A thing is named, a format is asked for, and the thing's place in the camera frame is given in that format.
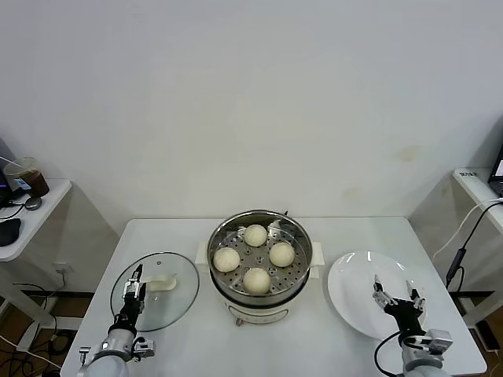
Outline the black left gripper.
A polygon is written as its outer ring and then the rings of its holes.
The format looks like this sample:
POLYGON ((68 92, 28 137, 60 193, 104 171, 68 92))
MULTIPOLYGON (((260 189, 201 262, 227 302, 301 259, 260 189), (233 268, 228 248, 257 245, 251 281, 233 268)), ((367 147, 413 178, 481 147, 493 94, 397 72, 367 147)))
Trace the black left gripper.
POLYGON ((135 274, 127 280, 123 289, 123 308, 119 311, 121 327, 135 327, 145 303, 146 282, 142 280, 143 264, 139 264, 135 274))

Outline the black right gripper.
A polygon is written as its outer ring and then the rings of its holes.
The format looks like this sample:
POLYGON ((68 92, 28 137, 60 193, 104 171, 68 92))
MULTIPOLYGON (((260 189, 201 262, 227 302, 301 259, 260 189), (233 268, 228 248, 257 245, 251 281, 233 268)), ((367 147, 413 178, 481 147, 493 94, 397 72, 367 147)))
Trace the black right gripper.
POLYGON ((424 312, 425 298, 413 286, 411 280, 406 281, 409 301, 394 300, 383 288, 377 274, 374 275, 373 298, 376 304, 388 315, 395 319, 399 329, 399 338, 425 335, 419 318, 424 312))

